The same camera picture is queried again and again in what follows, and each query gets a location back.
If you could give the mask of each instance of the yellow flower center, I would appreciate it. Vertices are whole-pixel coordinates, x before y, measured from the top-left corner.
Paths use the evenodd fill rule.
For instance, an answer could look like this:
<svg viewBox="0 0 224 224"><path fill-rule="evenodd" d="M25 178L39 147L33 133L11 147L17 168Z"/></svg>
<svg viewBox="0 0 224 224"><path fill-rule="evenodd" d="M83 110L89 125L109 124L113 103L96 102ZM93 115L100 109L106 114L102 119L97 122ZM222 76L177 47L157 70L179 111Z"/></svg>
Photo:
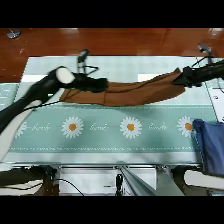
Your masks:
<svg viewBox="0 0 224 224"><path fill-rule="evenodd" d="M70 124L70 125L69 125L69 129L70 129L71 131L74 131L74 130L76 129L76 124Z"/></svg>
<svg viewBox="0 0 224 224"><path fill-rule="evenodd" d="M192 130L192 124L190 124L190 123L186 123L185 124L185 128L187 129L187 130Z"/></svg>
<svg viewBox="0 0 224 224"><path fill-rule="evenodd" d="M128 124L128 130L133 131L135 129L135 126L133 124Z"/></svg>

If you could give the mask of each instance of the reddish brown wooden surface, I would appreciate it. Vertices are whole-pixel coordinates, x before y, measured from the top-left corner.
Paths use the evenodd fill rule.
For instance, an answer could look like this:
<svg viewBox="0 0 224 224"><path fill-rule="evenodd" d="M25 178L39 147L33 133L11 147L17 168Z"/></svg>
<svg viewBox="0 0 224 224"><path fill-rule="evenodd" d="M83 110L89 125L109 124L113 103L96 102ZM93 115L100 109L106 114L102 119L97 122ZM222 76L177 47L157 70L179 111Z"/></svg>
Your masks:
<svg viewBox="0 0 224 224"><path fill-rule="evenodd" d="M20 28L17 39L0 28L0 82L18 82L29 56L90 55L202 56L197 44L213 47L224 57L224 35L208 28Z"/></svg>

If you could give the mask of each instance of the brown towel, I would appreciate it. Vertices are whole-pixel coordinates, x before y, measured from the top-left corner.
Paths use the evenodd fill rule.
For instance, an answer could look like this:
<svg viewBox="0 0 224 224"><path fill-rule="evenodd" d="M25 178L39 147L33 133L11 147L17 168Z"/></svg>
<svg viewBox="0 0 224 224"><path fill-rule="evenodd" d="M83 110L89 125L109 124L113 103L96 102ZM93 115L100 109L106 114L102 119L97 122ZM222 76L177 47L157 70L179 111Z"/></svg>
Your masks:
<svg viewBox="0 0 224 224"><path fill-rule="evenodd" d="M144 82L109 82L109 88L101 93L87 91L72 96L78 90L65 90L60 101L105 106L134 106L154 103L176 97L185 91L184 86L172 85L172 81L180 73L181 71L177 68L174 72Z"/></svg>

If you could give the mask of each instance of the white daisy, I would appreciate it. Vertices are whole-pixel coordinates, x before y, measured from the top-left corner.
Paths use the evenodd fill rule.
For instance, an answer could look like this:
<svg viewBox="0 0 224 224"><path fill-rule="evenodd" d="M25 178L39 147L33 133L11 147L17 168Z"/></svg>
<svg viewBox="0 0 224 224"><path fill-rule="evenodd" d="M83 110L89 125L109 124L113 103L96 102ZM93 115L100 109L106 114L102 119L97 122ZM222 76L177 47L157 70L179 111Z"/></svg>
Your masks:
<svg viewBox="0 0 224 224"><path fill-rule="evenodd" d="M71 139L82 134L83 126L82 120L78 117L69 117L63 122L61 131L64 132L63 135L65 135L66 138L70 137Z"/></svg>
<svg viewBox="0 0 224 224"><path fill-rule="evenodd" d="M179 119L177 127L179 131L182 131L182 135L191 138L192 119L190 117L185 116Z"/></svg>
<svg viewBox="0 0 224 224"><path fill-rule="evenodd" d="M23 122L16 132L16 138L23 134L23 132L27 129L27 122Z"/></svg>
<svg viewBox="0 0 224 224"><path fill-rule="evenodd" d="M121 129L120 131L123 132L123 135L126 136L126 138L135 138L136 136L139 136L141 134L142 125L138 119L135 119L134 117L126 117L120 125Z"/></svg>

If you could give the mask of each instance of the dark blue fabric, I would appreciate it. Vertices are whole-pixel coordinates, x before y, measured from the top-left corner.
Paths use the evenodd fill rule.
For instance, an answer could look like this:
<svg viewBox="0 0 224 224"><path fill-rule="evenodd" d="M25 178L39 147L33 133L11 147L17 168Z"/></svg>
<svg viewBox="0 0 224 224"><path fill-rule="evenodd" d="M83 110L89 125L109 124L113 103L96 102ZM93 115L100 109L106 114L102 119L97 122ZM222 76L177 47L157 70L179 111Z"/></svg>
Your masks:
<svg viewBox="0 0 224 224"><path fill-rule="evenodd" d="M193 121L196 138L202 155L204 171L224 174L224 123Z"/></svg>

